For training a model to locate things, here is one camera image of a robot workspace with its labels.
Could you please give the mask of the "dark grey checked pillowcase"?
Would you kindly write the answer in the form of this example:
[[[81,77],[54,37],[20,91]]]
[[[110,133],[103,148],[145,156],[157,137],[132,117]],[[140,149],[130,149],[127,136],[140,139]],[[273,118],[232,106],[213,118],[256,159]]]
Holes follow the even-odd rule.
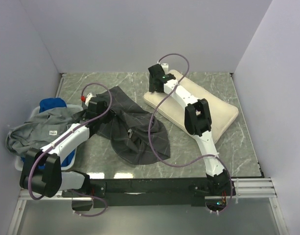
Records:
[[[148,139],[148,126],[151,124],[153,148],[162,160],[169,159],[170,143],[164,124],[156,118],[150,122],[152,114],[143,110],[118,86],[96,96],[109,105],[109,94],[113,98],[111,109],[103,117],[110,117],[111,120],[101,123],[98,129],[93,128],[93,133],[109,139],[115,153],[128,163],[150,165],[159,161],[152,152]],[[128,137],[129,129],[133,131],[131,138]]]

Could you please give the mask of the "cream white pillow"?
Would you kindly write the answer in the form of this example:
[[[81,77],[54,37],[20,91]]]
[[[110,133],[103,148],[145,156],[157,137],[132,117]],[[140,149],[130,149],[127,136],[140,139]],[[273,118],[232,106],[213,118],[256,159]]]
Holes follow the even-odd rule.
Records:
[[[238,108],[212,95],[208,90],[204,89],[204,87],[199,86],[186,77],[181,81],[181,86],[198,99],[204,98],[208,101],[212,120],[212,137],[216,143],[237,118],[239,114]],[[185,112],[175,99],[169,97],[159,106],[158,113],[183,131],[186,131]]]

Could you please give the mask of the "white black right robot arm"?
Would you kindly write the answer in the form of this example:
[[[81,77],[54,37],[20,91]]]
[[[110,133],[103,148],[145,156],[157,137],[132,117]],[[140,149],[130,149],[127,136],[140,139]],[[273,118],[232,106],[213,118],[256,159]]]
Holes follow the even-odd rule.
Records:
[[[204,160],[205,171],[208,180],[208,190],[213,195],[224,195],[230,192],[233,196],[233,183],[231,175],[219,158],[211,132],[211,114],[209,104],[206,99],[198,99],[180,85],[181,80],[177,80],[174,75],[166,74],[162,66],[157,63],[148,68],[149,71],[149,91],[164,93],[166,97],[158,103],[154,112],[167,100],[173,98],[182,108],[185,115],[185,129],[196,140],[201,152],[201,156],[186,164],[170,164],[161,159],[152,144],[151,128],[154,125],[154,115],[151,116],[148,125],[148,140],[150,148],[159,161],[167,166],[182,168],[189,166],[200,159]]]

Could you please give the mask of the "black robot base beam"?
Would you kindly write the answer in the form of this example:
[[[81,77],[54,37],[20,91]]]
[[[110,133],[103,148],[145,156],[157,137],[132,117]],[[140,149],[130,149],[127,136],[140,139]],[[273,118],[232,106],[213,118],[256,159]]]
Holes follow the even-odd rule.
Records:
[[[66,189],[64,198],[92,197],[94,208],[108,206],[205,206],[206,197],[235,196],[234,184],[209,177],[154,179],[93,179],[86,189]]]

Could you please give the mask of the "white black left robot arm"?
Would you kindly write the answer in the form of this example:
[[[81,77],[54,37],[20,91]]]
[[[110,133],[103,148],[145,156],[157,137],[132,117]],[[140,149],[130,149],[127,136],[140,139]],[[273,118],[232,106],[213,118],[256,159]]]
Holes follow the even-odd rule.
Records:
[[[20,186],[34,200],[51,198],[61,190],[74,190],[79,196],[91,191],[90,177],[78,171],[63,172],[61,163],[79,145],[87,141],[102,123],[110,120],[110,105],[98,97],[89,100],[87,109],[76,116],[79,121],[50,144],[31,148],[25,155]]]

